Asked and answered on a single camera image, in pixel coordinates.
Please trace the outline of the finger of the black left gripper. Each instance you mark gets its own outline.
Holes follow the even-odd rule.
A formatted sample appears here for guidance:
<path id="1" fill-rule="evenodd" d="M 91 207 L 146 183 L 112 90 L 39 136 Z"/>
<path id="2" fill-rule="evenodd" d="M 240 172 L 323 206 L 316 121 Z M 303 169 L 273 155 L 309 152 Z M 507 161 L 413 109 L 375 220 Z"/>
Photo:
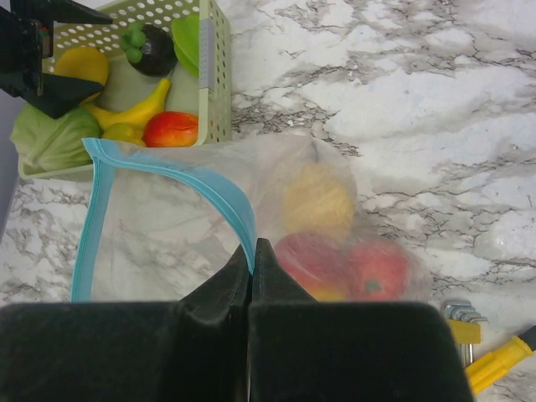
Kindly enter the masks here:
<path id="1" fill-rule="evenodd" d="M 60 75 L 42 74 L 41 92 L 26 90 L 23 99 L 45 115 L 58 119 L 104 90 L 103 84 Z"/>
<path id="2" fill-rule="evenodd" d="M 71 0 L 52 1 L 53 20 L 58 23 L 112 24 L 108 14 L 88 8 Z"/>

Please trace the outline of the green leaf toy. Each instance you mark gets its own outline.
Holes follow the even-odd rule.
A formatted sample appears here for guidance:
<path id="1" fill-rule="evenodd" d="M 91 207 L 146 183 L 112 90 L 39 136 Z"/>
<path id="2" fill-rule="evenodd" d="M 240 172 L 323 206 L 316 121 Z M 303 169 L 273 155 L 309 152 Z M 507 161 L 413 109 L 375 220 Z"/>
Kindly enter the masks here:
<path id="1" fill-rule="evenodd" d="M 176 18 L 171 24 L 174 52 L 191 75 L 199 74 L 199 17 L 197 14 Z"/>

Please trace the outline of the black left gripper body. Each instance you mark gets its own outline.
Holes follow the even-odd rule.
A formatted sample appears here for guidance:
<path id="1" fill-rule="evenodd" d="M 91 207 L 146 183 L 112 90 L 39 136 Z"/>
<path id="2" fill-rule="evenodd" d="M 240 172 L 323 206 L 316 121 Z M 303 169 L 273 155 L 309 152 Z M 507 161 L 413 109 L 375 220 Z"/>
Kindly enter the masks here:
<path id="1" fill-rule="evenodd" d="M 42 60 L 52 55 L 50 1 L 1 8 L 1 89 L 12 97 L 43 94 Z"/>

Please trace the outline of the red tomato toy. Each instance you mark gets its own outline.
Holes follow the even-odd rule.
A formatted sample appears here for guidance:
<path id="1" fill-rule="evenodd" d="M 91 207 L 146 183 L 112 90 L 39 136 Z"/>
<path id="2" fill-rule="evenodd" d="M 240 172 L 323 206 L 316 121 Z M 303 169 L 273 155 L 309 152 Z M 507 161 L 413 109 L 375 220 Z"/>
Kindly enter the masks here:
<path id="1" fill-rule="evenodd" d="M 355 300 L 386 302 L 399 300 L 410 281 L 410 258 L 391 240 L 370 240 L 348 252 L 352 269 L 350 294 Z"/>

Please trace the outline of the red peach toy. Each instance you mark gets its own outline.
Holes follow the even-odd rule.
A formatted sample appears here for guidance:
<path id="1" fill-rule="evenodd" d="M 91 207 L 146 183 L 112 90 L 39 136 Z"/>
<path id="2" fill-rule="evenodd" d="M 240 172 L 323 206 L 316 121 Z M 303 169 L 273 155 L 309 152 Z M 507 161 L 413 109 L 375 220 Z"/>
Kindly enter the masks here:
<path id="1" fill-rule="evenodd" d="M 198 117 L 179 111 L 164 111 L 145 126 L 142 140 L 147 147 L 191 147 L 198 140 Z"/>

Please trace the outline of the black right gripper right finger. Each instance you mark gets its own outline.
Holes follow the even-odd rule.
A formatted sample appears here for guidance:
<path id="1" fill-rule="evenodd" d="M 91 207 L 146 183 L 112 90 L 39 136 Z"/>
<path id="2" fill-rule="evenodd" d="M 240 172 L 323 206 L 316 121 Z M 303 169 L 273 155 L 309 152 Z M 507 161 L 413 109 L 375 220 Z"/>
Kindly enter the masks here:
<path id="1" fill-rule="evenodd" d="M 419 302 L 321 303 L 256 245 L 253 401 L 470 401 L 445 319 Z"/>

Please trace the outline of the yellow pear toy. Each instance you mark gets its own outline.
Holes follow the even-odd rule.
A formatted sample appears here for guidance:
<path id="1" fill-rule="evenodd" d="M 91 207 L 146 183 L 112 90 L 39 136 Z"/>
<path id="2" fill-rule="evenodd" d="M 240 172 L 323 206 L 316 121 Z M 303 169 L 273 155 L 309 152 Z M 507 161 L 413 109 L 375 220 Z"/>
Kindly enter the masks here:
<path id="1" fill-rule="evenodd" d="M 325 142 L 306 139 L 291 158 L 296 169 L 282 194 L 287 233 L 312 232 L 336 240 L 349 236 L 357 195 L 348 161 Z"/>

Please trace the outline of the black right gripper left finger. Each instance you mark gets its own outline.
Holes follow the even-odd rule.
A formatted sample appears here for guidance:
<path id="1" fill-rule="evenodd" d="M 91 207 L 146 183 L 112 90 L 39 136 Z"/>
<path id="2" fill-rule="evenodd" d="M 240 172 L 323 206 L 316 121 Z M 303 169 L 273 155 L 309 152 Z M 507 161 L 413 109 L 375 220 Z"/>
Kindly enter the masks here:
<path id="1" fill-rule="evenodd" d="M 4 401 L 245 401 L 250 273 L 237 250 L 179 301 L 1 310 Z"/>

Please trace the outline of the clear zip top bag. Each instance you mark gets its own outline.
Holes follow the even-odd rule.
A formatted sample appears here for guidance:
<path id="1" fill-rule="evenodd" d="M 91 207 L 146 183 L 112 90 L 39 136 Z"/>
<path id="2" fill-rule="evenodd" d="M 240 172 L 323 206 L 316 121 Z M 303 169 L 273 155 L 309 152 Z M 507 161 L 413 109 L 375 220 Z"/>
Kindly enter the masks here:
<path id="1" fill-rule="evenodd" d="M 237 250 L 244 251 L 252 273 L 258 240 L 275 249 L 295 234 L 282 225 L 281 199 L 296 169 L 292 155 L 306 139 L 317 140 L 271 134 L 186 148 L 85 140 L 93 185 L 72 300 L 177 300 L 214 276 Z M 344 257 L 346 302 L 359 301 L 350 294 L 348 252 L 365 241 L 388 240 L 363 211 L 351 172 L 357 195 L 353 228 L 342 240 L 324 235 Z M 426 301 L 429 271 L 406 246 L 391 241 L 410 258 L 410 281 L 396 301 Z"/>

